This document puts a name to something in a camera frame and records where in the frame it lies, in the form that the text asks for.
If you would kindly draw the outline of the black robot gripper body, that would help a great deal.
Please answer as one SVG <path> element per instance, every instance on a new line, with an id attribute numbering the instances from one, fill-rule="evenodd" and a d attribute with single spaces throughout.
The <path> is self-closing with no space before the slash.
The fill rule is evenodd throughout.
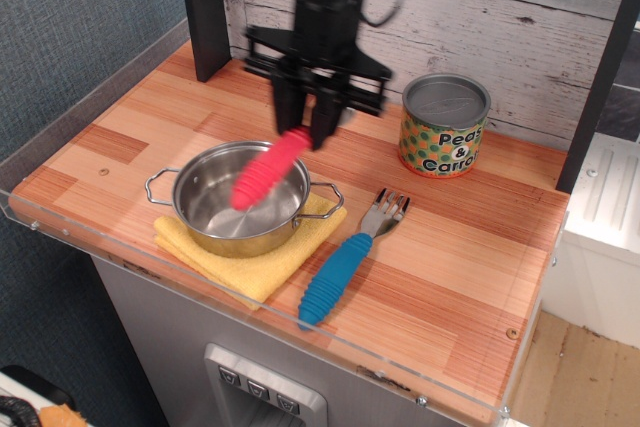
<path id="1" fill-rule="evenodd" d="M 339 94 L 346 107 L 378 116 L 391 71 L 357 46 L 363 0 L 295 0 L 291 30 L 251 25 L 248 64 L 297 78 L 307 93 Z"/>

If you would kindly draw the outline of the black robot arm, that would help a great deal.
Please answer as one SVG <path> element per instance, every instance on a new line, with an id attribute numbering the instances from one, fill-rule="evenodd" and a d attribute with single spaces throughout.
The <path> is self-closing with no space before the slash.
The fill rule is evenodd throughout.
<path id="1" fill-rule="evenodd" d="M 315 98 L 308 127 L 314 150 L 335 133 L 345 109 L 382 113 L 392 72 L 357 45 L 363 1 L 295 0 L 292 29 L 247 28 L 246 66 L 272 83 L 278 133 L 302 126 L 308 96 Z"/>

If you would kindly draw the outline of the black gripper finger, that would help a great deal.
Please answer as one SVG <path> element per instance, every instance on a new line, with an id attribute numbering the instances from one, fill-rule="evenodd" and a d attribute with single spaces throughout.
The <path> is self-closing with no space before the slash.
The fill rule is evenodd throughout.
<path id="1" fill-rule="evenodd" d="M 332 136 L 346 108 L 347 98 L 339 94 L 317 94 L 311 114 L 310 136 L 312 149 L 319 150 Z"/>
<path id="2" fill-rule="evenodd" d="M 272 74 L 273 103 L 278 133 L 299 127 L 303 122 L 307 93 L 297 78 Z"/>

